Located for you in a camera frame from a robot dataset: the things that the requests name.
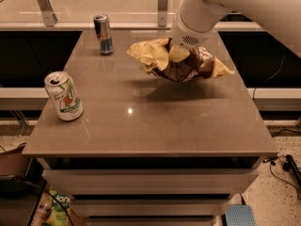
beverage can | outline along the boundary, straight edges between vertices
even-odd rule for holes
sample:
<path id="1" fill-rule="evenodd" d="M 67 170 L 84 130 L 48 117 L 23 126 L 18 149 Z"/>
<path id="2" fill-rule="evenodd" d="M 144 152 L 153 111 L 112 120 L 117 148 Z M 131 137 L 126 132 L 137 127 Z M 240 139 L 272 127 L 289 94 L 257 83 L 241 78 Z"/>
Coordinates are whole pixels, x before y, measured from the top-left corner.
<path id="1" fill-rule="evenodd" d="M 73 79 L 67 73 L 49 73 L 44 82 L 49 99 L 55 106 L 57 115 L 61 120 L 72 121 L 82 115 L 83 105 Z"/>
<path id="2" fill-rule="evenodd" d="M 108 56 L 113 54 L 113 42 L 111 37 L 110 22 L 107 15 L 96 15 L 93 18 L 95 32 L 100 45 L 101 54 Z"/>

chip bag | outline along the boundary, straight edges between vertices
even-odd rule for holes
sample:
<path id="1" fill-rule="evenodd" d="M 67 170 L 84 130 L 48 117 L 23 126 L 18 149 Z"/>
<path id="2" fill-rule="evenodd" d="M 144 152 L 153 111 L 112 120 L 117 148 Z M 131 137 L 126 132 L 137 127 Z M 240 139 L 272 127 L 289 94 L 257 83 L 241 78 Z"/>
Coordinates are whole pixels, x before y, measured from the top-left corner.
<path id="1" fill-rule="evenodd" d="M 176 82 L 234 74 L 206 48 L 188 49 L 171 38 L 134 43 L 127 54 L 140 62 L 145 73 Z"/>
<path id="2" fill-rule="evenodd" d="M 52 211 L 46 222 L 49 226 L 66 226 L 68 217 L 57 201 L 60 201 L 62 206 L 67 210 L 67 213 L 69 213 L 70 199 L 65 194 L 57 193 L 53 188 L 50 189 L 50 193 L 56 198 L 56 201 L 52 201 Z"/>

glass panel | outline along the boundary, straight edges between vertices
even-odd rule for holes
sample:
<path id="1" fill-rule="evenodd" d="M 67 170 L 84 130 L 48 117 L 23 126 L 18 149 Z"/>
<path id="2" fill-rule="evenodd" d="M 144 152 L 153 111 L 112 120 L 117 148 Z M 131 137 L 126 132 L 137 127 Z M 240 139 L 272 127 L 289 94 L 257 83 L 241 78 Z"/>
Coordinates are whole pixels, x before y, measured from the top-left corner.
<path id="1" fill-rule="evenodd" d="M 43 22 L 37 0 L 0 0 L 0 23 Z"/>
<path id="2" fill-rule="evenodd" d="M 181 0 L 168 0 L 167 22 Z M 111 23 L 157 24 L 158 0 L 50 0 L 59 23 L 91 23 L 93 16 L 107 14 Z M 37 0 L 0 0 L 0 23 L 43 23 Z"/>

crumpled chip bag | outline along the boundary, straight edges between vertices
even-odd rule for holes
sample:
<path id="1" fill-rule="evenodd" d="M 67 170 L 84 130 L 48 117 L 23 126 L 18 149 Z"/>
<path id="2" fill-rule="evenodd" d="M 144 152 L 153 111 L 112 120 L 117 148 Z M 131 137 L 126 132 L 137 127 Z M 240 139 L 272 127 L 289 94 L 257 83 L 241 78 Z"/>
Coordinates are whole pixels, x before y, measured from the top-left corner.
<path id="1" fill-rule="evenodd" d="M 140 62 L 145 73 L 176 82 L 234 74 L 206 48 L 188 49 L 171 38 L 134 43 L 127 54 Z"/>

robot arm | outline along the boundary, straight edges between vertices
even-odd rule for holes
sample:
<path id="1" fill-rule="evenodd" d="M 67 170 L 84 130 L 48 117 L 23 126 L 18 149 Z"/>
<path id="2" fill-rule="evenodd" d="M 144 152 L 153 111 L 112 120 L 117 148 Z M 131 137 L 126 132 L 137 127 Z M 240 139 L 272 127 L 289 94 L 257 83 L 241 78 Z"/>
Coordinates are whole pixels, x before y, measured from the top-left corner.
<path id="1" fill-rule="evenodd" d="M 189 48 L 200 46 L 233 10 L 301 57 L 301 0 L 182 0 L 171 26 L 174 41 Z"/>

